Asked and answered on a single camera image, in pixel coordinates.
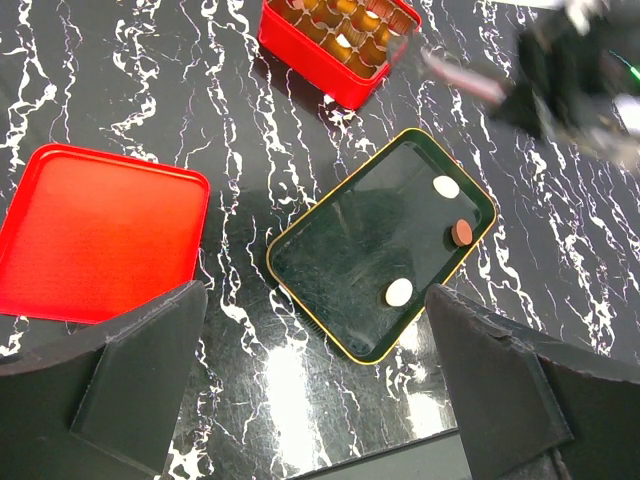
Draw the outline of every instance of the black tray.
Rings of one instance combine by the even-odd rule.
[[[439,175],[458,183],[458,197],[434,190]],[[464,248],[450,233],[461,218],[474,238]],[[267,266],[340,349],[369,365],[389,353],[422,313],[429,285],[445,283],[495,219],[489,196],[455,160],[427,133],[409,129],[279,235]],[[384,292],[400,277],[414,292],[392,308]]]

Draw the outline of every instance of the gold rim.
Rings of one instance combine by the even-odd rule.
[[[316,325],[318,325],[318,327],[320,327],[322,329],[322,331],[324,331],[324,333],[327,334],[327,336],[333,341],[333,343],[335,345],[337,345],[340,350],[342,350],[347,357],[349,357],[349,359],[351,359],[352,361],[354,361],[355,363],[359,364],[359,365],[365,365],[365,366],[369,366],[369,365],[375,365],[379,362],[381,362],[382,360],[384,360],[387,355],[389,355],[389,352],[391,352],[391,350],[393,350],[393,348],[398,344],[398,341],[400,340],[400,337],[402,336],[402,334],[404,333],[404,331],[409,327],[409,325],[411,325],[414,321],[416,321],[423,313],[425,310],[425,307],[423,306],[420,311],[418,312],[418,314],[413,317],[413,319],[407,323],[407,326],[404,327],[402,329],[402,331],[400,332],[400,334],[398,335],[398,338],[396,338],[396,340],[391,344],[391,346],[387,349],[387,351],[384,352],[384,354],[382,354],[378,359],[376,360],[372,360],[370,362],[365,362],[362,360],[359,360],[358,358],[354,357],[349,350],[347,350],[347,348],[342,344],[342,342],[340,342],[328,329],[327,327],[324,326],[324,324],[318,320],[316,318],[316,316],[311,313],[311,311],[307,308],[307,306],[297,297],[297,295],[295,293],[293,293],[291,291],[291,289],[286,285],[285,282],[282,281],[282,279],[276,275],[276,273],[273,271],[273,268],[271,267],[271,250],[273,248],[273,246],[278,243],[278,241],[284,237],[289,230],[291,230],[293,227],[295,227],[298,223],[300,223],[302,220],[304,220],[306,218],[307,215],[311,214],[311,212],[313,212],[317,207],[319,207],[320,205],[322,205],[328,198],[331,198],[331,196],[336,192],[336,190],[338,190],[343,184],[345,184],[347,181],[349,181],[352,177],[354,177],[360,170],[362,170],[364,167],[366,167],[367,165],[369,165],[369,163],[371,163],[374,159],[376,159],[378,157],[378,155],[380,155],[382,152],[384,152],[385,150],[387,150],[387,148],[389,148],[389,146],[395,142],[398,138],[400,138],[402,135],[404,135],[407,132],[412,132],[412,131],[416,131],[416,132],[420,132],[424,135],[426,135],[427,137],[429,137],[429,139],[435,143],[438,148],[440,150],[442,150],[445,155],[447,157],[449,157],[449,159],[451,160],[451,162],[453,163],[453,165],[460,170],[469,180],[471,180],[471,182],[478,188],[478,190],[480,192],[482,192],[482,195],[485,196],[485,198],[487,200],[489,200],[489,202],[491,203],[491,206],[493,207],[493,219],[491,220],[491,223],[487,226],[487,228],[484,229],[484,231],[480,234],[480,236],[478,236],[478,239],[471,245],[471,247],[469,248],[469,250],[467,251],[467,253],[464,255],[464,257],[462,257],[460,259],[460,261],[458,262],[458,264],[451,269],[451,272],[449,273],[449,275],[444,279],[444,281],[442,282],[442,284],[444,285],[445,283],[447,283],[451,277],[453,277],[453,275],[458,271],[458,269],[460,268],[460,265],[462,265],[464,263],[464,261],[467,259],[467,257],[469,255],[471,255],[471,253],[476,249],[476,247],[478,246],[478,244],[482,241],[482,239],[484,238],[484,236],[487,234],[487,232],[489,230],[491,230],[491,227],[493,227],[493,225],[496,223],[496,219],[498,218],[498,212],[496,209],[496,205],[493,202],[493,199],[484,191],[484,189],[482,187],[480,187],[480,185],[478,185],[478,183],[462,168],[460,167],[460,165],[458,165],[458,162],[449,154],[449,152],[447,152],[444,148],[442,148],[442,146],[431,136],[429,135],[427,132],[425,132],[424,130],[420,129],[420,128],[407,128],[405,130],[403,130],[402,132],[400,132],[398,135],[396,135],[393,140],[391,140],[389,143],[387,143],[379,152],[375,153],[369,160],[367,160],[366,162],[364,162],[362,165],[360,165],[356,170],[354,170],[347,178],[345,178],[343,181],[341,181],[338,185],[336,185],[328,194],[326,194],[324,197],[322,197],[322,199],[316,203],[313,207],[311,207],[309,210],[307,210],[305,213],[303,213],[300,218],[298,218],[295,222],[293,222],[291,225],[289,225],[280,235],[278,235],[273,242],[271,242],[269,244],[269,246],[267,247],[267,269],[269,270],[269,273],[271,274],[271,276],[273,278],[275,278],[275,280],[278,282],[278,284],[284,288],[287,293],[289,295],[291,295],[291,297],[293,297],[293,299],[296,301],[296,303],[307,313],[307,315],[309,315],[309,317],[311,317],[311,319],[316,323]]]

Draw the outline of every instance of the white disc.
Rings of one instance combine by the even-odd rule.
[[[347,37],[345,37],[343,34],[340,34],[336,37],[336,42],[338,42],[338,45],[340,45],[341,47],[344,47],[344,48],[351,47],[349,40],[347,40]]]
[[[413,285],[411,281],[406,278],[399,278],[389,285],[384,299],[392,307],[402,307],[411,299],[412,294]]]
[[[453,178],[447,177],[446,175],[434,178],[433,188],[444,198],[453,199],[460,194],[460,186],[458,186]]]

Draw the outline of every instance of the marble countertop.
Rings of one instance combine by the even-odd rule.
[[[433,42],[512,69],[536,12],[413,0]],[[455,428],[426,319],[377,366],[334,355],[269,278],[269,242],[403,129],[494,198],[450,282],[533,328],[640,363],[640,188],[565,145],[491,124],[455,90],[392,75],[338,107],[256,40],[258,0],[9,0],[0,7],[0,220],[51,141],[204,173],[209,310],[163,478],[288,478]],[[0,356],[76,327],[0,318]]]

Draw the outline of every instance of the red container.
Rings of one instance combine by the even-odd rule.
[[[196,172],[38,149],[0,230],[0,312],[100,323],[191,280],[209,202]]]
[[[402,0],[393,2],[420,27],[420,15]],[[340,63],[329,52],[297,30],[263,0],[258,41],[309,82],[331,96],[343,107],[357,110],[389,74],[385,64],[374,76],[365,79]]]

